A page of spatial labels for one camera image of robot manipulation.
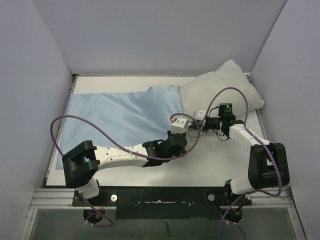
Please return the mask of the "light blue pillowcase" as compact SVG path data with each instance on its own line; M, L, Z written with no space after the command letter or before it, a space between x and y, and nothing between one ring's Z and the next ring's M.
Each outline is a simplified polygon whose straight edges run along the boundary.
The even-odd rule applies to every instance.
M60 150L66 154L84 141L95 146L115 147L86 119L123 147L155 140L166 140L170 116L182 113L179 86L156 85L140 92L106 92L73 94L66 110Z

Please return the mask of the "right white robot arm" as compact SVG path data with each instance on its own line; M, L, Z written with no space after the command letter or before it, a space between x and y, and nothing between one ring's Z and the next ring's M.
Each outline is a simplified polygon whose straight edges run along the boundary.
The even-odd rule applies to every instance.
M290 182L286 148L282 143L270 142L248 128L247 118L236 119L231 103L221 103L198 113L202 131L221 131L227 139L235 141L249 154L247 173L229 181L230 187L222 192L223 200L230 205L241 194L261 192L271 197L281 195Z

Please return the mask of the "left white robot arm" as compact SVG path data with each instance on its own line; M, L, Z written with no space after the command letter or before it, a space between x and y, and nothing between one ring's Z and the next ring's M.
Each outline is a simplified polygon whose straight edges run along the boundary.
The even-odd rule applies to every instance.
M186 152L187 134L168 132L166 140L148 141L130 146L127 151L115 147L94 146L86 140L62 156L65 185L79 189L84 200L95 206L102 193L96 172L118 167L157 167Z

